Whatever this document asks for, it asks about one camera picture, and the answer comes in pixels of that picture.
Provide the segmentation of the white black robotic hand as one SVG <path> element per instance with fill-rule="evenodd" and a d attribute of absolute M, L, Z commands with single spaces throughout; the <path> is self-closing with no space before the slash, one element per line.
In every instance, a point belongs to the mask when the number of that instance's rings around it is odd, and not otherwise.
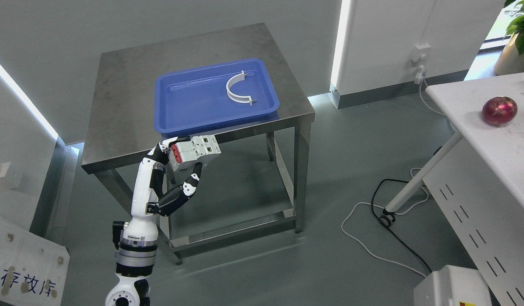
<path fill-rule="evenodd" d="M 196 192 L 201 178 L 202 163 L 193 165 L 190 176 L 180 185 L 163 192 L 163 181 L 169 163 L 167 143 L 173 138 L 160 141 L 144 156 L 138 166 L 132 196 L 132 220 L 124 229 L 123 237 L 134 240 L 157 241 L 159 216 L 169 216 L 189 201 Z M 178 137 L 179 141 L 190 137 Z"/>

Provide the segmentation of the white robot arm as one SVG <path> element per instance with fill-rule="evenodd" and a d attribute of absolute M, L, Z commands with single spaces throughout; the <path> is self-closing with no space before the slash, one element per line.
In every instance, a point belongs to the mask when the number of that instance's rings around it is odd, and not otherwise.
<path fill-rule="evenodd" d="M 148 277 L 155 265 L 156 241 L 134 240 L 122 236 L 127 223 L 113 222 L 118 283 L 107 294 L 106 306 L 149 306 L 151 287 Z"/>

